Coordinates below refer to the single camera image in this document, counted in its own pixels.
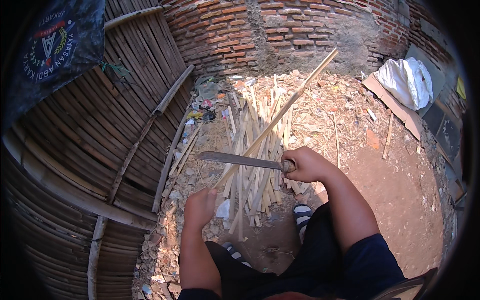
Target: black sandal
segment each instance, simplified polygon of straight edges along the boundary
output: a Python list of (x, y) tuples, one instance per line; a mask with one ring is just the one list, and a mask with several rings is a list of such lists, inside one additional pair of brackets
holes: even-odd
[(250, 265), (246, 260), (245, 258), (243, 258), (243, 256), (241, 255), (240, 252), (237, 251), (237, 249), (235, 249), (235, 247), (233, 246), (232, 243), (230, 243), (229, 241), (226, 242), (225, 244), (222, 245), (223, 248), (225, 248), (229, 253), (230, 255), (236, 259), (237, 261), (241, 262), (242, 264), (246, 265), (247, 267), (252, 267), (252, 265)]
[(297, 204), (293, 207), (293, 218), (297, 225), (297, 230), (300, 236), (300, 242), (303, 244), (303, 237), (307, 228), (308, 221), (312, 217), (312, 209), (305, 204)]

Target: rope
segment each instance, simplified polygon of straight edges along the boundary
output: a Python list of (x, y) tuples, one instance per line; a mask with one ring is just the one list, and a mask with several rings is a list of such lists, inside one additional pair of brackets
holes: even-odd
[(101, 61), (100, 64), (102, 65), (102, 72), (105, 72), (105, 68), (107, 66), (111, 67), (115, 72), (117, 72), (118, 74), (120, 74), (122, 77), (125, 77), (127, 75), (127, 73), (130, 73), (129, 70), (121, 67), (121, 66), (116, 66), (116, 65), (111, 65), (109, 63), (106, 63), (104, 61)]

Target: woven bamboo wall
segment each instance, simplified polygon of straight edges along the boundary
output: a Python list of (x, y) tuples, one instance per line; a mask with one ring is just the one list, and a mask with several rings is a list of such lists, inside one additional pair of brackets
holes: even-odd
[[(155, 0), (107, 0), (106, 21), (158, 5)], [(97, 219), (89, 207), (105, 205), (112, 216), (130, 217), (133, 226), (108, 216), (98, 299), (132, 298), (145, 228), (155, 225), (150, 211), (158, 179), (190, 99), (192, 80), (187, 79), (140, 143), (116, 194), (116, 202), (129, 213), (106, 204), (129, 150), (186, 66), (162, 13), (106, 32), (104, 62), (130, 72), (122, 76), (97, 67), (85, 73), (30, 110), (3, 138), (14, 230), (58, 299), (88, 298), (88, 258)]]

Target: wooden handle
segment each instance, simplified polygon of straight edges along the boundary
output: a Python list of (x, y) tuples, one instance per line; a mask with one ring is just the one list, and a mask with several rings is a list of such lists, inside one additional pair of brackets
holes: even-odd
[(293, 160), (285, 159), (283, 161), (282, 172), (290, 173), (290, 172), (293, 172), (295, 170), (296, 170), (296, 168), (295, 168), (295, 163), (293, 162)]

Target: cardboard sheet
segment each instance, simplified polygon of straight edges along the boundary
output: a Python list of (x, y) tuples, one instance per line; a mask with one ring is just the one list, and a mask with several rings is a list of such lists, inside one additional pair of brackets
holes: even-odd
[(420, 133), (422, 131), (422, 120), (420, 116), (413, 110), (402, 105), (393, 97), (393, 95), (384, 89), (384, 87), (378, 82), (375, 76), (370, 74), (368, 78), (363, 81), (363, 85), (374, 92), (379, 99), (381, 99), (385, 105), (405, 123), (405, 127), (420, 141)]

